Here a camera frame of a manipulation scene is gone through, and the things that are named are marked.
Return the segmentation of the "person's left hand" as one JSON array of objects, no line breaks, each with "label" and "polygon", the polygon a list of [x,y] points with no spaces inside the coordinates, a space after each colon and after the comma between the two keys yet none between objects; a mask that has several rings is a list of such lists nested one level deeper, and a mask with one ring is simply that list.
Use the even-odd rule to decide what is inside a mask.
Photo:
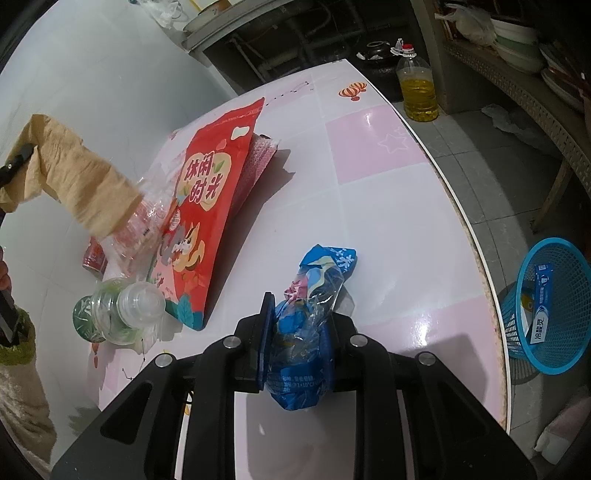
[{"label": "person's left hand", "polygon": [[0,261],[0,290],[12,290],[12,281],[9,275],[9,269],[4,260]]}]

